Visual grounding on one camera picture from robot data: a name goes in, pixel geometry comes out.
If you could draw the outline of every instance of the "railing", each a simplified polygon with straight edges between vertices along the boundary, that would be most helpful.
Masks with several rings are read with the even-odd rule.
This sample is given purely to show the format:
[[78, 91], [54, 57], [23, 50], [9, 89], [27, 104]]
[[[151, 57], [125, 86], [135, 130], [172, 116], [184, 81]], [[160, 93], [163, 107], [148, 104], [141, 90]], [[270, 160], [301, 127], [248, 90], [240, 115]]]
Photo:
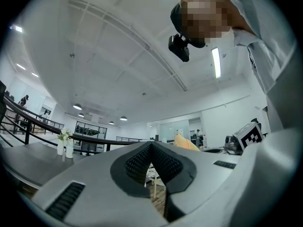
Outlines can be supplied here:
[[[55, 134], [60, 134], [61, 132], [61, 127], [55, 127], [56, 125], [54, 124], [54, 126], [52, 125], [49, 125], [45, 122], [42, 122], [40, 120], [37, 119], [37, 117], [39, 118], [42, 118], [42, 119], [45, 119], [47, 120], [46, 118], [43, 118], [23, 107], [21, 107], [20, 105], [12, 102], [9, 98], [7, 97], [4, 97], [3, 98], [3, 103], [9, 107], [10, 111], [14, 112], [16, 115], [19, 115], [21, 117], [24, 118], [24, 120], [22, 121], [23, 122], [23, 126], [17, 124], [14, 120], [15, 118], [14, 117], [10, 117], [10, 116], [7, 116], [7, 115], [4, 115], [4, 118], [6, 120], [8, 120], [8, 122], [2, 122], [0, 125], [1, 125], [1, 128], [0, 130], [5, 130], [7, 131], [11, 136], [13, 136], [14, 138], [16, 138], [17, 140], [19, 140], [20, 142], [22, 142], [23, 144], [28, 144], [29, 143], [29, 136], [33, 136], [41, 141], [44, 141], [48, 144], [51, 144], [51, 145], [54, 145], [54, 146], [58, 146], [58, 144], [54, 143], [54, 142], [51, 142], [51, 141], [48, 141], [46, 139], [43, 139], [39, 136], [37, 136], [36, 134], [34, 134], [34, 127], [32, 127], [32, 125], [36, 125], [38, 127], [40, 127], [40, 129], [43, 129], [45, 130], [45, 133], [46, 131], [49, 131], [50, 133], [55, 133]], [[14, 128], [16, 129], [19, 129], [18, 131], [13, 131], [13, 133], [8, 130], [4, 125], [12, 125], [14, 126]], [[22, 132], [22, 133], [25, 133], [25, 140], [21, 140], [19, 139], [14, 133], [16, 132]], [[0, 137], [3, 139], [4, 142], [6, 142], [9, 146], [13, 147], [13, 145], [11, 145], [7, 140], [4, 139], [4, 137], [2, 137], [0, 135]], [[131, 141], [115, 141], [115, 140], [102, 140], [102, 139], [96, 139], [96, 138], [90, 138], [90, 137], [86, 137], [86, 136], [82, 136], [82, 135], [76, 135], [76, 134], [73, 134], [72, 135], [72, 138], [74, 140], [79, 140], [79, 141], [82, 141], [82, 142], [87, 142], [87, 143], [93, 143], [93, 144], [99, 144], [99, 145], [106, 145], [107, 146], [107, 151], [110, 150], [110, 146], [111, 145], [130, 145], [130, 144], [133, 144], [134, 142], [131, 142]], [[74, 151], [77, 151], [77, 152], [84, 152], [86, 153], [87, 155], [89, 154], [98, 154], [100, 152], [97, 152], [97, 151], [87, 151], [87, 150], [81, 150], [81, 149], [75, 149], [74, 148]]]
[[128, 137], [121, 137], [116, 136], [117, 141], [129, 141], [129, 142], [141, 142], [141, 141], [154, 141], [154, 139], [136, 139], [136, 138], [128, 138]]
[[131, 141], [131, 142], [140, 142], [140, 141], [142, 141], [142, 139], [134, 139], [134, 138], [120, 137], [120, 136], [117, 136], [116, 140], [117, 141]]

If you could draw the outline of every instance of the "floor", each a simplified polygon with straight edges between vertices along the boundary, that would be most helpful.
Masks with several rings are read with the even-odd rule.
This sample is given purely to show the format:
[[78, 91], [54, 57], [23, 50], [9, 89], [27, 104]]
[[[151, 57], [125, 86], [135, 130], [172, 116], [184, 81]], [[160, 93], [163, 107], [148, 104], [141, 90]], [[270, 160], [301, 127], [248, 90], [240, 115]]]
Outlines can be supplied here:
[[157, 185], [156, 198], [153, 197], [154, 185], [148, 183], [146, 184], [146, 187], [149, 188], [150, 190], [152, 204], [161, 215], [164, 215], [165, 196], [166, 196], [166, 191], [164, 191], [164, 187]]

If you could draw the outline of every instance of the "black handrail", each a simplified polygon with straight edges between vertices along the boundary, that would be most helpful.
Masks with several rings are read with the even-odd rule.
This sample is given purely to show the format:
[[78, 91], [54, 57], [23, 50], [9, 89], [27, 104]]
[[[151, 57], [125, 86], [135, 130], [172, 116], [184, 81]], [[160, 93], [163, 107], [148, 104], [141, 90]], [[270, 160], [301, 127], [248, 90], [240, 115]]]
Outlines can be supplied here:
[[16, 135], [14, 135], [12, 132], [10, 132], [7, 128], [5, 128], [2, 124], [0, 124], [0, 126], [6, 130], [11, 136], [13, 136], [14, 138], [16, 138], [17, 140], [19, 140], [20, 142], [22, 142], [23, 144], [25, 144], [25, 142], [21, 139], [19, 139]]
[[2, 138], [3, 139], [3, 141], [5, 142], [5, 143], [7, 143], [10, 147], [14, 147], [12, 144], [10, 144], [6, 139], [4, 139], [4, 137], [0, 134], [0, 138]]
[[[18, 127], [18, 128], [20, 128], [22, 131], [20, 131], [20, 132], [23, 132], [23, 131], [26, 131], [26, 129], [24, 129], [23, 127], [21, 127], [19, 124], [17, 124], [17, 123], [15, 123], [15, 122], [13, 122], [11, 119], [9, 119], [6, 115], [4, 116], [5, 118], [7, 118], [10, 122], [12, 122], [13, 123], [13, 125], [14, 126], [16, 126], [16, 127]], [[41, 141], [44, 141], [44, 142], [46, 142], [46, 143], [48, 143], [48, 144], [52, 144], [52, 145], [54, 145], [54, 146], [58, 146], [58, 144], [56, 144], [56, 143], [53, 143], [53, 142], [51, 142], [51, 141], [49, 141], [49, 140], [46, 140], [46, 139], [42, 139], [42, 138], [40, 138], [39, 136], [37, 136], [37, 135], [35, 135], [35, 134], [32, 134], [32, 133], [29, 133], [29, 135], [31, 135], [31, 136], [33, 136], [33, 137], [35, 137], [35, 138], [37, 138], [37, 139], [39, 139], [39, 140], [41, 140]], [[91, 153], [91, 154], [99, 154], [100, 152], [97, 152], [97, 151], [87, 151], [87, 150], [81, 150], [81, 149], [74, 149], [74, 151], [78, 151], [78, 152], [84, 152], [84, 153]]]
[[6, 94], [4, 95], [4, 99], [9, 100], [15, 107], [21, 109], [22, 111], [28, 112], [28, 113], [30, 113], [30, 114], [33, 114], [34, 116], [37, 116], [37, 117], [39, 117], [39, 118], [42, 118], [42, 119], [45, 119], [45, 120], [48, 120], [48, 121], [51, 121], [51, 122], [54, 122], [54, 123], [57, 123], [57, 124], [62, 124], [62, 123], [58, 123], [58, 122], [49, 120], [49, 119], [47, 119], [47, 118], [44, 118], [44, 117], [42, 117], [42, 116], [40, 116], [40, 115], [38, 115], [38, 114], [36, 114], [36, 113], [33, 113], [32, 111], [30, 111], [30, 110], [28, 110], [28, 109], [26, 109], [26, 108], [20, 106], [19, 104], [16, 104], [16, 103], [15, 103], [14, 101], [12, 101], [12, 100], [10, 99], [10, 97], [7, 96]]
[[[42, 139], [34, 134], [32, 134], [30, 132], [30, 128], [29, 127], [32, 123], [35, 124], [35, 125], [38, 125], [40, 126], [41, 128], [47, 130], [47, 131], [50, 131], [50, 132], [53, 132], [55, 134], [60, 134], [61, 133], [61, 129], [58, 129], [58, 128], [55, 128], [47, 123], [43, 123], [41, 122], [40, 120], [37, 120], [35, 119], [34, 117], [28, 115], [27, 113], [25, 113], [24, 111], [26, 112], [29, 112], [33, 115], [36, 115], [38, 117], [40, 117], [39, 115], [35, 114], [35, 113], [32, 113], [31, 111], [21, 107], [20, 105], [12, 102], [8, 97], [4, 97], [3, 98], [3, 102], [6, 104], [6, 106], [9, 106], [11, 108], [11, 111], [13, 111], [14, 113], [16, 114], [19, 114], [21, 115], [24, 119], [27, 120], [27, 129], [25, 130], [24, 128], [20, 127], [20, 125], [16, 124], [15, 122], [13, 122], [11, 119], [9, 119], [7, 116], [6, 118], [14, 124], [14, 126], [16, 127], [19, 127], [22, 131], [26, 131], [26, 140], [25, 140], [25, 143], [28, 144], [28, 139], [29, 139], [29, 136], [32, 135], [44, 142], [47, 142], [47, 143], [50, 143], [50, 144], [53, 144], [53, 145], [57, 145], [53, 142], [50, 142], [50, 141], [47, 141], [45, 139]], [[107, 151], [110, 150], [110, 146], [111, 145], [131, 145], [133, 144], [134, 142], [131, 142], [131, 141], [116, 141], [116, 140], [103, 140], [103, 139], [95, 139], [95, 138], [91, 138], [91, 137], [86, 137], [86, 136], [83, 136], [83, 135], [77, 135], [77, 134], [73, 134], [71, 136], [74, 140], [81, 140], [81, 141], [84, 141], [84, 142], [87, 142], [87, 143], [94, 143], [94, 144], [99, 144], [99, 145], [107, 145]], [[87, 153], [94, 153], [94, 154], [97, 154], [99, 152], [95, 152], [95, 151], [85, 151], [85, 150], [78, 150], [78, 149], [74, 149], [74, 151], [79, 151], [79, 152], [87, 152]]]

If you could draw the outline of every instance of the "table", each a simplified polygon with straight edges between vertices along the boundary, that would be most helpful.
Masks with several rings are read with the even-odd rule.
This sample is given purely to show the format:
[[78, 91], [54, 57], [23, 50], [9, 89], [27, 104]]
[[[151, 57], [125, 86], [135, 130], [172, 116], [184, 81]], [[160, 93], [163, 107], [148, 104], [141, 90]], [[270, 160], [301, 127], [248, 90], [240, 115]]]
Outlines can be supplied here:
[[73, 158], [57, 154], [57, 149], [40, 142], [11, 148], [1, 148], [3, 166], [15, 178], [40, 189], [49, 180], [78, 163], [85, 156], [73, 154]]

